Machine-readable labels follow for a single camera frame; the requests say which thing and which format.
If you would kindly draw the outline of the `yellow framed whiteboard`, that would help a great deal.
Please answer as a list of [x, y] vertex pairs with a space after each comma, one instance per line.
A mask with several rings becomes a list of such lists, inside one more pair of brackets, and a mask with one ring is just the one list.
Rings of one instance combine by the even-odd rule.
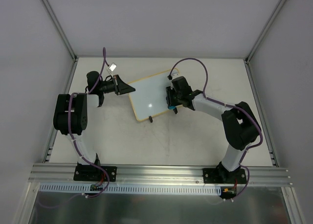
[[137, 121], [148, 120], [169, 111], [166, 102], [166, 87], [171, 85], [167, 76], [170, 70], [159, 72], [132, 82], [135, 92], [129, 93], [130, 103]]

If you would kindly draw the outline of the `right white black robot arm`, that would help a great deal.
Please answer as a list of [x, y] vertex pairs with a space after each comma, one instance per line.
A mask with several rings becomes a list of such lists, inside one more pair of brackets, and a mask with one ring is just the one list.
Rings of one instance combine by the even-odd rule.
[[209, 98], [201, 90], [193, 91], [183, 76], [175, 78], [169, 75], [168, 79], [171, 81], [171, 86], [166, 88], [168, 108], [183, 106], [192, 111], [206, 113], [222, 122], [228, 148], [212, 175], [223, 182], [231, 182], [236, 178], [252, 143], [258, 137], [263, 141], [261, 127], [251, 108], [243, 101], [231, 105]]

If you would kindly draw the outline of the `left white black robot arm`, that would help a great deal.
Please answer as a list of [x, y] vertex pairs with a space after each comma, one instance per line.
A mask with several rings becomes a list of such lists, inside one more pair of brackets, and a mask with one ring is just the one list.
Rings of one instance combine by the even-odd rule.
[[92, 110], [101, 107], [105, 94], [112, 92], [123, 95], [135, 92], [135, 88], [122, 81], [118, 74], [103, 79], [99, 72], [91, 71], [87, 74], [85, 93], [59, 94], [57, 97], [53, 126], [72, 143], [78, 165], [87, 166], [85, 174], [91, 180], [101, 177], [102, 168], [93, 146], [85, 140], [85, 130]]

